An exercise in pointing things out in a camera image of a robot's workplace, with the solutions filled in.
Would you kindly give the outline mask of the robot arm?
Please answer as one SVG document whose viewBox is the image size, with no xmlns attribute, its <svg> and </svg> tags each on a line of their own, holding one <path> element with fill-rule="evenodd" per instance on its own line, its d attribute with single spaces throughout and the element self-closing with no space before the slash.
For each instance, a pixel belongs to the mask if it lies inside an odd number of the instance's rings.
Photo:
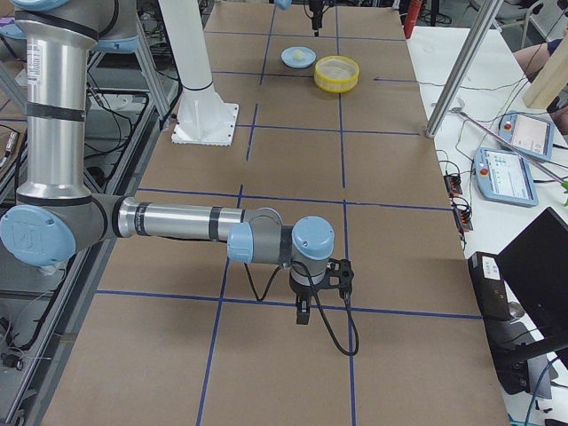
<svg viewBox="0 0 568 426">
<path fill-rule="evenodd" d="M 138 48 L 137 6 L 17 1 L 14 9 L 27 42 L 28 173 L 2 216 L 1 240 L 17 259 L 45 267 L 133 235 L 221 242 L 233 262 L 288 270 L 300 324 L 308 323 L 322 289 L 351 277 L 333 258 L 335 233 L 322 217 L 284 225 L 270 208 L 168 205 L 91 192 L 83 182 L 88 57 Z"/>
</svg>

